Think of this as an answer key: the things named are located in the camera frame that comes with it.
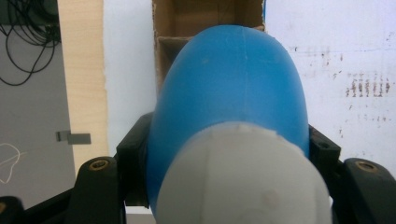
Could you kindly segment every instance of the white cap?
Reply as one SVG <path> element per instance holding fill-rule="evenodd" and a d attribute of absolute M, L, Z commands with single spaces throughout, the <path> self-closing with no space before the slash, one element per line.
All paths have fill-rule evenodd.
<path fill-rule="evenodd" d="M 294 144 L 228 122 L 196 134 L 163 180 L 158 224 L 332 223 L 317 169 Z"/>

